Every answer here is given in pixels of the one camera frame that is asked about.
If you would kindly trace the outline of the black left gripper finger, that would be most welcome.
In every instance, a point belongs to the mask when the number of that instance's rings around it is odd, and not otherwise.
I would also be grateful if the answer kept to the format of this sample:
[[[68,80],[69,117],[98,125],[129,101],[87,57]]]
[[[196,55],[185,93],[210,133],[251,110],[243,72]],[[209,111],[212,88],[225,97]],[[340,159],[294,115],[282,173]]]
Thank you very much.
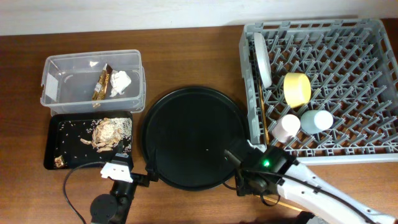
[[[156,163],[156,150],[154,149],[150,154],[148,154],[146,158],[146,167],[147,175],[145,177],[145,183],[149,184],[150,182],[157,182],[159,180],[159,174],[157,172],[157,163]]]
[[[123,150],[124,150],[124,144],[121,141],[116,146],[115,155],[113,157],[113,162],[115,164],[124,164],[124,165],[127,164],[127,154],[123,153]]]

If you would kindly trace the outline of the food scraps pile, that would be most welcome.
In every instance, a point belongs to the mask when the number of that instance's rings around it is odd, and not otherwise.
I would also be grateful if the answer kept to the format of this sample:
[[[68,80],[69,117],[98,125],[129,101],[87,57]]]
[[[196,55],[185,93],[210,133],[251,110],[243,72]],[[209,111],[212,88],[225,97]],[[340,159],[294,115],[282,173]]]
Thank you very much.
[[[53,167],[67,169],[91,162],[109,161],[121,141],[124,144],[123,153],[130,154],[131,118],[62,121],[55,138]]]

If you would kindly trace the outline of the pink cup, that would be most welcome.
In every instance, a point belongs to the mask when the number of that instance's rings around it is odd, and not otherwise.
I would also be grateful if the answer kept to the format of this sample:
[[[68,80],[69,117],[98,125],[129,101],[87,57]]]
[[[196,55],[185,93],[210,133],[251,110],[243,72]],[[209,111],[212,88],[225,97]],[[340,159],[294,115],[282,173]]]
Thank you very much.
[[[296,136],[301,127],[300,120],[293,114],[287,114],[277,120],[271,134],[279,142],[286,143],[291,138]]]

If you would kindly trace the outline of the gold snack wrapper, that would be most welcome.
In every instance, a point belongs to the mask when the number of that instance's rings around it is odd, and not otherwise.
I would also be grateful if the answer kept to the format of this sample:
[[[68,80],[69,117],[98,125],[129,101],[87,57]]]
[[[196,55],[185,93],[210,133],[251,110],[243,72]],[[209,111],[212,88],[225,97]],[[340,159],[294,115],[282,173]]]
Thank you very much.
[[[105,98],[105,95],[106,95],[106,92],[108,89],[109,79],[110,79],[112,71],[113,71],[113,69],[111,68],[111,66],[106,63],[101,71],[99,80],[96,83],[94,93],[92,96],[92,100],[94,100],[94,101],[103,100]]]

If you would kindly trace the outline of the white tissue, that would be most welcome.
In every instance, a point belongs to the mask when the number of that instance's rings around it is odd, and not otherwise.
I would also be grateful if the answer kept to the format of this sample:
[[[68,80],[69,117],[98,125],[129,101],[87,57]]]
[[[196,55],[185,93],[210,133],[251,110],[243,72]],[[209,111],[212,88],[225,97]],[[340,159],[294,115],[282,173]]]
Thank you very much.
[[[112,86],[110,97],[115,97],[124,94],[125,89],[131,84],[131,78],[125,71],[113,70],[110,82]]]

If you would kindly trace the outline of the light blue cup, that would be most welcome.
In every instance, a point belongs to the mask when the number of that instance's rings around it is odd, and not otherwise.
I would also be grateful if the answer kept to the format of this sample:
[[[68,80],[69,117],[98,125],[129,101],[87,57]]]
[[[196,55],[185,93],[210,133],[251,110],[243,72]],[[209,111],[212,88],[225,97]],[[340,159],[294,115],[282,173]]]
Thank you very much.
[[[333,116],[325,110],[310,110],[301,116],[300,122],[306,133],[316,134],[331,128]]]

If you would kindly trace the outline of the yellow bowl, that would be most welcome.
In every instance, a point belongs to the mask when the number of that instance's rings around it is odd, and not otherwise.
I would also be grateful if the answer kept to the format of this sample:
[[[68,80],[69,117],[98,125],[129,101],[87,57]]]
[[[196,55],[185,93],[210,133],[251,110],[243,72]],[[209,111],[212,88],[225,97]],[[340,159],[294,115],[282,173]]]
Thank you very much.
[[[311,99],[310,80],[304,73],[287,73],[283,89],[285,100],[291,108],[307,104]]]

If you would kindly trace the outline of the grey ceramic plate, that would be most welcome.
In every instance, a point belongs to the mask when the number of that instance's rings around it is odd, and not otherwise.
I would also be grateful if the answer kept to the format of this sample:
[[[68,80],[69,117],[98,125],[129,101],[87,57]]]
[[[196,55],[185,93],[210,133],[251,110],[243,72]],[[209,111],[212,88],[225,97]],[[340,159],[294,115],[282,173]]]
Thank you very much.
[[[254,33],[254,50],[256,54],[258,69],[264,88],[272,85],[271,65],[266,47],[265,38],[261,33]]]

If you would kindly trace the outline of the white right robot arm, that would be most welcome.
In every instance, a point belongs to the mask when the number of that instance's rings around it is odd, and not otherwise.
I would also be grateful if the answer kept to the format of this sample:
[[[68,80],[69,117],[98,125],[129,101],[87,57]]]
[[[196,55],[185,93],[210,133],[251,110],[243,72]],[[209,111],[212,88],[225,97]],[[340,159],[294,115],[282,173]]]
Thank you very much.
[[[397,223],[328,184],[284,150],[242,142],[225,156],[236,167],[239,196],[277,195],[295,202],[327,223]]]

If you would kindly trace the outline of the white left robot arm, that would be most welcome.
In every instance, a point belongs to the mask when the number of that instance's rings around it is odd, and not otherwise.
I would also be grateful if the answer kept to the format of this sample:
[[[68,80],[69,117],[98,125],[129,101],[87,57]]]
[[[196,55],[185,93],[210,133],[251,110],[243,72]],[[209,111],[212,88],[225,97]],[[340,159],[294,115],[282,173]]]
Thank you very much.
[[[91,203],[91,223],[126,223],[138,186],[148,187],[157,182],[156,151],[146,164],[146,174],[133,173],[132,157],[117,153],[100,171],[102,178],[114,181],[108,194],[97,196]]]

